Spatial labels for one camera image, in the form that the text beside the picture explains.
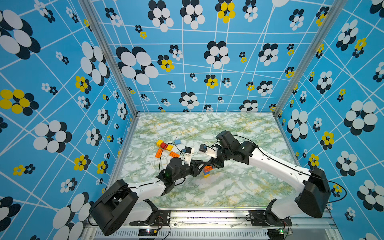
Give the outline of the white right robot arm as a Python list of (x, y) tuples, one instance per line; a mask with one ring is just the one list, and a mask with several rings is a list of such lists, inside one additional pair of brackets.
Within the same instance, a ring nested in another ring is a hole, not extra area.
[(260, 221), (268, 226), (284, 223), (291, 226), (290, 218), (306, 214), (320, 219), (331, 196), (326, 174), (320, 169), (306, 169), (284, 161), (249, 139), (240, 143), (229, 131), (216, 136), (217, 144), (212, 147), (200, 144), (199, 152), (210, 156), (209, 164), (222, 168), (225, 161), (233, 160), (261, 170), (284, 181), (295, 193), (282, 199), (273, 199), (268, 204)]

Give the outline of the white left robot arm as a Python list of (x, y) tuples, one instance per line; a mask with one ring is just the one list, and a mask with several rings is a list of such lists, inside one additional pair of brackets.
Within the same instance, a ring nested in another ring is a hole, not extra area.
[(117, 180), (93, 203), (90, 217), (105, 236), (113, 234), (126, 222), (152, 224), (158, 208), (150, 199), (169, 193), (178, 180), (184, 181), (187, 176), (197, 177), (210, 163), (201, 160), (183, 161), (174, 157), (153, 180), (132, 185)]

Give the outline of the orange long lego plate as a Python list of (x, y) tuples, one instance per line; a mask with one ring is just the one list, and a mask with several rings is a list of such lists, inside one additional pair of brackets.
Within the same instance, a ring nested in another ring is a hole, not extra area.
[(180, 155), (175, 153), (175, 152), (170, 152), (169, 156), (172, 158), (179, 158), (180, 157)]

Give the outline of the red square lego brick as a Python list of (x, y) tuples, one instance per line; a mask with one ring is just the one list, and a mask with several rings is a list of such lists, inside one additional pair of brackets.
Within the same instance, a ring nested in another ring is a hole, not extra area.
[(168, 147), (168, 144), (166, 144), (166, 143), (161, 143), (160, 144), (160, 148), (161, 149), (166, 149)]

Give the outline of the orange lego brick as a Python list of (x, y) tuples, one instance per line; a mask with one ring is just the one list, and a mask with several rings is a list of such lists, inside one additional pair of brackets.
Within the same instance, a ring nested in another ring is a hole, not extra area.
[(162, 157), (163, 151), (164, 151), (163, 149), (158, 149), (158, 151), (157, 151), (155, 157), (156, 157), (157, 159), (160, 159), (160, 158)]

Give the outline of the yellow square lego brick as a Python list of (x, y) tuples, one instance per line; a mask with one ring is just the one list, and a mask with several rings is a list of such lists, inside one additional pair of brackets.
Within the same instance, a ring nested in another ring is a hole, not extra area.
[(162, 141), (162, 140), (158, 140), (157, 141), (157, 143), (156, 143), (156, 145), (157, 145), (157, 147), (161, 147), (161, 145), (163, 144), (164, 142)]

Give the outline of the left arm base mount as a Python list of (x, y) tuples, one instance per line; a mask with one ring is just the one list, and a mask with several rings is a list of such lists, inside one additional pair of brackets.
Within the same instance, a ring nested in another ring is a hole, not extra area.
[(140, 226), (140, 227), (161, 227), (169, 226), (171, 220), (171, 211), (170, 210), (157, 210), (145, 220), (145, 221), (133, 221), (129, 222), (130, 226)]

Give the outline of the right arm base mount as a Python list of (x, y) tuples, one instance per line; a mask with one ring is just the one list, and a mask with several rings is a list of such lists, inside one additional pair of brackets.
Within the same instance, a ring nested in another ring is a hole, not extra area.
[(279, 219), (272, 213), (265, 213), (262, 210), (251, 210), (246, 215), (246, 220), (250, 221), (252, 226), (262, 227), (291, 227), (292, 220), (287, 217), (285, 219)]

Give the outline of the aluminium front rail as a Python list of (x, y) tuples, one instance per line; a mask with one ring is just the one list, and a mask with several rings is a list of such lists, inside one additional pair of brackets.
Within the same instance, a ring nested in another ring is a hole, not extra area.
[(83, 240), (340, 240), (342, 236), (329, 211), (314, 219), (305, 214), (292, 217), (292, 226), (268, 227), (250, 215), (252, 208), (160, 208), (166, 213), (163, 227), (123, 224), (105, 236), (95, 227), (86, 228)]

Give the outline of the left aluminium corner post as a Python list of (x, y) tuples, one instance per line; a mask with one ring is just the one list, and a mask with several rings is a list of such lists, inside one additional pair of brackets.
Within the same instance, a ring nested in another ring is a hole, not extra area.
[(111, 48), (108, 45), (106, 36), (102, 30), (101, 24), (98, 22), (96, 12), (92, 6), (91, 1), (86, 0), (79, 0), (79, 4), (82, 7), (82, 10), (85, 13), (85, 16), (87, 20), (90, 22), (90, 25), (93, 29), (93, 33), (95, 35), (95, 38), (99, 44), (99, 46), (102, 49), (102, 52), (106, 58), (107, 63), (109, 64), (109, 68), (111, 72), (113, 73), (118, 87), (120, 88), (122, 95), (124, 96), (125, 100), (127, 101), (128, 107), (133, 115), (133, 119), (138, 116), (138, 110), (134, 104), (133, 99), (130, 96), (130, 93), (128, 92), (128, 87), (123, 79), (123, 75), (119, 70), (118, 64), (116, 60), (114, 59), (113, 53)]

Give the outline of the aluminium corner post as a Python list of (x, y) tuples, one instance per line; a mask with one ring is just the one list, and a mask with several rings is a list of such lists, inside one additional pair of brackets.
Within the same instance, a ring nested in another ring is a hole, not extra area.
[(278, 119), (278, 115), (280, 111), (283, 109), (283, 107), (286, 105), (286, 103), (288, 102), (289, 96), (291, 95), (294, 87), (300, 81), (303, 73), (311, 63), (318, 47), (323, 43), (325, 37), (328, 35), (329, 31), (335, 24), (337, 18), (339, 17), (341, 11), (343, 10), (347, 2), (348, 2), (347, 0), (337, 0), (333, 2), (327, 19), (320, 26), (309, 48), (307, 49), (302, 60), (300, 61), (293, 78), (288, 83), (284, 93), (282, 94), (279, 102), (277, 103), (276, 110), (273, 113), (275, 119)]
[(138, 116), (138, 110), (134, 104), (133, 99), (130, 96), (130, 93), (128, 92), (128, 87), (123, 79), (123, 75), (119, 70), (118, 64), (116, 60), (114, 59), (113, 53), (111, 48), (108, 45), (106, 36), (102, 30), (101, 24), (98, 22), (96, 12), (92, 6), (91, 1), (86, 0), (79, 0), (79, 4), (82, 7), (82, 10), (85, 13), (85, 16), (87, 20), (90, 22), (90, 25), (93, 29), (93, 33), (95, 35), (95, 38), (99, 44), (99, 46), (102, 49), (102, 52), (106, 58), (107, 63), (109, 64), (109, 68), (111, 72), (113, 73), (118, 87), (120, 88), (122, 95), (124, 96), (125, 100), (127, 101), (128, 107), (133, 115), (133, 119)]

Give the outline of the right aluminium corner post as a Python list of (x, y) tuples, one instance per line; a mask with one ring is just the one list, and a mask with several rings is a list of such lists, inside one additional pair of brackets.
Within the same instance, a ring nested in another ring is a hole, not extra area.
[(273, 113), (275, 119), (278, 119), (278, 115), (280, 111), (283, 109), (283, 107), (286, 105), (286, 103), (288, 102), (289, 96), (291, 95), (294, 87), (300, 81), (303, 73), (311, 63), (318, 47), (323, 43), (325, 37), (328, 35), (329, 31), (335, 24), (337, 18), (339, 17), (341, 11), (343, 10), (347, 2), (348, 2), (347, 0), (337, 0), (333, 2), (327, 19), (320, 26), (309, 48), (307, 49), (302, 60), (300, 61), (293, 78), (288, 83), (284, 93), (282, 94), (279, 102), (277, 103), (276, 110)]

